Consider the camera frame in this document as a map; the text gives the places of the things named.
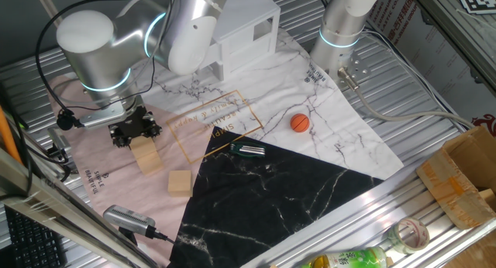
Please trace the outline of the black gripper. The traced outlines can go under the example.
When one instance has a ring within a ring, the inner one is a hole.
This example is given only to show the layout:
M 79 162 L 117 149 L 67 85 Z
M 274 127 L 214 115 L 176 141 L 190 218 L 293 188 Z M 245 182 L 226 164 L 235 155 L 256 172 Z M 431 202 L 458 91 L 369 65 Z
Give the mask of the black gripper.
M 124 121 L 110 125 L 108 130 L 113 145 L 118 148 L 128 147 L 139 136 L 155 138 L 162 133 L 162 127 L 157 124 L 153 113 L 143 106 L 137 107 Z

